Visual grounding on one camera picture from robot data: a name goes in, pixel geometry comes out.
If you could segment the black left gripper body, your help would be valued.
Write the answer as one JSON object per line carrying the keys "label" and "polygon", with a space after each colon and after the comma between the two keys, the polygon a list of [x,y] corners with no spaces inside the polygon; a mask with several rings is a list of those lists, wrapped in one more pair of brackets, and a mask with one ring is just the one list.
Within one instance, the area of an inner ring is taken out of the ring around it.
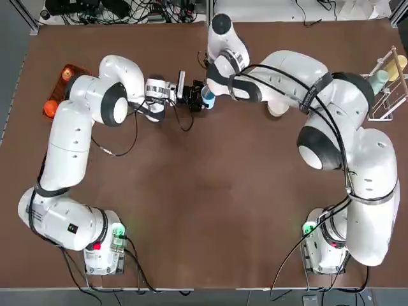
{"label": "black left gripper body", "polygon": [[194,91],[192,86],[184,86],[182,94],[182,102],[185,103],[190,110],[190,104],[193,102],[203,102],[201,91]]}

